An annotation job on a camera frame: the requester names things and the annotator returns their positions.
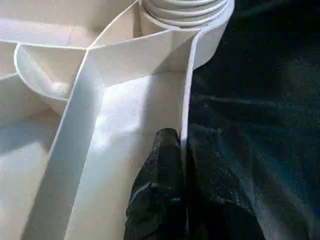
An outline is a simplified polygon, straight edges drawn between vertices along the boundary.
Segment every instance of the plastic compartment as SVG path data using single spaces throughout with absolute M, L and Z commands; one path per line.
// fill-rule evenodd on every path
M 139 2 L 135 1 L 119 14 L 94 41 L 92 47 L 101 47 L 141 37 Z
M 105 90 L 65 240 L 123 237 L 130 190 L 156 132 L 181 130 L 193 35 L 166 31 L 89 51 L 79 77 L 99 69 Z
M 1 3 L 0 40 L 89 47 L 133 0 L 10 0 Z
M 15 65 L 23 82 L 62 115 L 86 51 L 18 45 Z
M 0 78 L 0 239 L 20 239 L 59 122 L 17 74 Z

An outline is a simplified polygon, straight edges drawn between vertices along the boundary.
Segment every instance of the dark cloth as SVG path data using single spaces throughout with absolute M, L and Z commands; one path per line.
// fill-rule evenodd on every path
M 190 234 L 320 239 L 319 3 L 241 2 L 193 74 Z

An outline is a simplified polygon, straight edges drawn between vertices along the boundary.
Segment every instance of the white plastic base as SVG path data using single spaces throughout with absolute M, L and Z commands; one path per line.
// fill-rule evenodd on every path
M 132 0 L 2 3 L 0 239 L 121 239 L 159 129 L 184 161 L 193 70 L 233 9 L 184 30 Z

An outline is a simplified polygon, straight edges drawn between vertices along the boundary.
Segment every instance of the black fabric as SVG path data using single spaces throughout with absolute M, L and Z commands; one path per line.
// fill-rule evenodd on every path
M 319 2 L 243 2 L 193 74 L 190 234 L 320 239 Z

